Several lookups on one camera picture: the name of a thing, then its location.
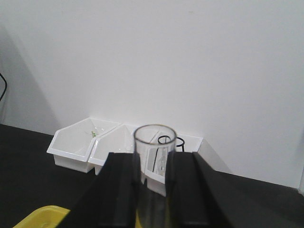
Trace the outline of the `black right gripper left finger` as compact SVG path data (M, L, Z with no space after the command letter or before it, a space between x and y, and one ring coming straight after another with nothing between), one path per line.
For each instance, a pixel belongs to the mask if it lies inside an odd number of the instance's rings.
M140 182L137 153L109 153L92 185L59 228L134 228Z

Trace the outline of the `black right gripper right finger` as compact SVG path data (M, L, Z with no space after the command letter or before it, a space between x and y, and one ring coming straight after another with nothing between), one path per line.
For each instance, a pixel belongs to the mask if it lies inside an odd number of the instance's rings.
M177 228L301 228L297 190L214 170L198 153L168 156L166 190Z

